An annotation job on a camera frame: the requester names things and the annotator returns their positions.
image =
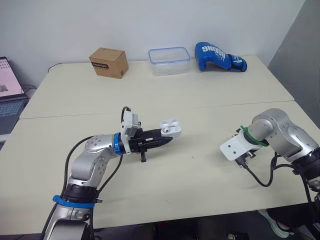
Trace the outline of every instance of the clear plastic box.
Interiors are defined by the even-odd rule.
[[[182,74],[189,71],[190,55],[183,46],[150,49],[152,74],[155,76]]]

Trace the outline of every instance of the green ring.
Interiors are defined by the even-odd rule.
[[[243,130],[244,133],[247,134],[247,136],[250,138],[250,140],[252,140],[253,142],[255,142],[256,144],[258,145],[261,145],[261,146],[264,146],[264,147],[268,147],[269,144],[265,144],[264,142],[262,141],[258,141],[258,140],[255,140],[253,136],[250,135],[250,133],[248,132],[248,128],[247,127],[244,127],[244,126],[240,126],[240,128]]]

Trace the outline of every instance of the blue boxing glove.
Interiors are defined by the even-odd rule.
[[[247,70],[247,63],[242,57],[226,54],[209,42],[198,42],[195,45],[194,55],[201,71],[206,69],[206,62],[213,62],[224,69],[235,72],[245,72]]]

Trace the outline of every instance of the beige table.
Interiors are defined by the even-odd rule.
[[[169,76],[153,76],[147,61],[129,62],[122,79],[98,76],[90,63],[57,65],[21,118],[118,113],[126,105],[142,112],[294,100],[258,57],[244,58],[246,72],[200,72],[193,59],[190,72]]]
[[[320,142],[320,130],[294,101],[176,109],[155,107],[148,111],[132,108],[144,130],[158,128],[160,120],[180,118],[182,135],[165,146],[150,149],[146,163],[140,163],[136,154],[124,156],[123,165],[100,195],[103,203],[95,207],[94,227],[306,202],[302,181],[291,169],[276,170],[273,184],[261,187],[219,150],[236,128],[249,125],[255,115],[269,108],[286,111],[295,124]],[[0,235],[41,231],[53,206],[52,197],[61,191],[69,150],[84,137],[119,132],[121,109],[114,111],[22,119],[17,123],[0,152]],[[83,145],[75,151],[72,160],[82,150]],[[252,171],[264,182],[269,179],[272,156],[272,149],[264,147],[249,161]],[[104,179],[118,161],[109,162]]]

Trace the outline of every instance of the cardboard box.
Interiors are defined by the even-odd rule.
[[[125,51],[100,47],[89,57],[97,75],[121,79],[128,70]]]

